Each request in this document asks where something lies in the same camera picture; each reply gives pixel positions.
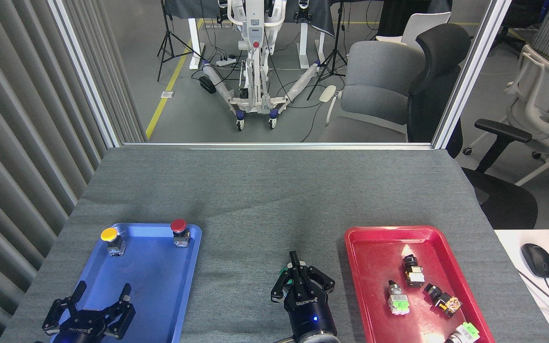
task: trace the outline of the gray floor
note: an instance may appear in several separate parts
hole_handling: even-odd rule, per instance
[[[144,128],[147,128],[157,106],[161,102],[161,93],[169,84],[174,70],[179,64],[180,58],[166,63],[162,68],[160,82],[156,82],[159,67],[159,57],[156,57],[164,35],[162,11],[157,0],[140,0],[136,2],[120,2],[117,0],[103,0],[116,41],[120,48],[122,60],[126,72],[131,81],[131,92],[135,99],[137,109],[140,113],[140,121]],[[461,23],[468,32],[473,35],[477,29],[477,23],[486,9],[488,0],[458,1],[455,2],[451,22]],[[346,4],[345,25],[346,36],[343,44],[338,47],[344,51],[346,48],[359,40],[372,36],[372,30],[365,24],[367,21],[377,21],[382,8],[379,1],[356,2],[351,6]],[[271,66],[277,67],[278,76],[283,85],[290,81],[297,80],[303,73],[298,68],[297,52],[295,42],[298,41],[298,26],[284,24],[277,38],[277,52],[272,57]],[[185,41],[189,41],[189,29],[186,20],[174,20],[174,32]],[[227,54],[238,54],[235,48],[239,39],[238,32],[216,29],[206,31],[202,28],[199,32],[201,42],[207,46],[205,56],[211,57],[215,50],[213,45],[226,50]],[[317,38],[314,29],[309,29],[309,42]],[[329,53],[333,47],[334,40],[326,38],[325,52]],[[183,51],[183,46],[174,41],[176,53]],[[316,49],[309,43],[309,60],[316,60]],[[338,89],[344,86],[343,80],[338,77],[331,77],[320,83],[315,95],[307,101],[309,90],[305,90],[296,98],[294,107],[310,108],[289,108],[283,112],[274,130],[267,126],[267,116],[250,114],[246,117],[245,129],[238,132],[235,126],[235,117],[227,110],[222,98],[217,94],[209,94],[204,91],[198,81],[192,80],[193,71],[188,69],[189,58],[181,66],[179,77],[175,80],[173,91],[174,97],[166,102],[162,113],[157,120],[150,141],[153,142],[197,142],[197,141],[260,141],[260,142],[299,142],[316,141],[325,127],[325,116],[327,106],[312,107],[318,104],[324,86],[333,84]],[[509,104],[509,98],[503,95],[503,89],[507,82],[511,81],[516,71],[517,54],[507,46],[497,47],[489,55],[478,81],[471,93],[464,113],[462,125],[464,139],[467,144],[474,141],[481,131],[473,128],[473,122],[479,118],[499,120],[505,116],[505,107]],[[229,67],[224,67],[220,73],[224,76],[231,72]],[[230,78],[238,78],[239,72],[232,71]],[[226,81],[229,89],[238,88],[236,81]],[[279,78],[274,72],[270,74],[270,93],[279,91],[283,94]],[[339,106],[335,106],[333,116],[344,114],[357,119],[367,119],[365,116],[345,113]],[[457,161],[464,167],[475,168],[479,159],[484,155],[494,137],[488,137],[479,144],[473,146],[471,156],[459,156]],[[543,163],[531,158],[531,150],[520,143],[513,143],[504,152],[503,156],[488,171],[489,174],[516,182]],[[536,228],[549,228],[549,170],[531,180],[524,187],[530,191],[538,200],[539,217]]]

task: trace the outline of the blue tray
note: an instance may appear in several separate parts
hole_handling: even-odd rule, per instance
[[[112,257],[98,241],[79,280],[87,289],[78,310],[102,310],[131,284],[137,313],[121,341],[105,336],[103,343],[178,343],[202,232],[193,224],[189,247],[175,247],[170,224],[114,224],[126,240],[124,256]],[[61,318],[67,320],[68,313]]]

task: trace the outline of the aluminum frame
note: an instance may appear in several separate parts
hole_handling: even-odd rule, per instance
[[[113,123],[105,110],[101,96],[94,84],[85,57],[74,33],[70,18],[63,0],[48,0],[52,14],[59,31],[63,36],[72,63],[78,72],[78,77],[87,94],[93,115],[101,130],[103,141],[107,148],[121,145],[168,145],[177,148],[241,148],[241,149],[308,149],[308,150],[433,150],[444,149],[453,134],[461,113],[470,96],[471,89],[479,76],[479,71],[490,51],[495,35],[501,26],[506,11],[512,0],[491,0],[482,22],[478,28],[474,42],[471,45],[466,64],[461,70],[451,97],[436,130],[434,138],[429,143],[120,143],[115,134]]]
[[[71,25],[71,20],[67,13],[67,9],[65,8],[65,4],[63,4],[63,0],[48,0],[48,6],[52,12],[54,21],[59,28],[63,42],[65,43],[65,46],[67,46],[67,52],[73,63],[73,67],[76,70],[78,80],[82,85],[86,100],[92,110],[105,146],[107,146],[108,149],[120,147],[122,143],[116,135],[111,117],[107,113],[98,88],[94,83],[94,77],[86,62],[85,52],[82,51],[82,47],[78,41],[74,28]]]

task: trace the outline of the red button cap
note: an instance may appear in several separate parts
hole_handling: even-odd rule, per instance
[[[185,223],[185,220],[183,220],[183,219],[175,219],[171,223],[171,230],[174,233],[182,233],[185,230],[186,227],[187,227],[187,224]]]

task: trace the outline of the computer mouse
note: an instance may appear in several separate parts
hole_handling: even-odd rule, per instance
[[[549,278],[549,254],[547,251],[533,243],[523,244],[520,251],[535,276]]]

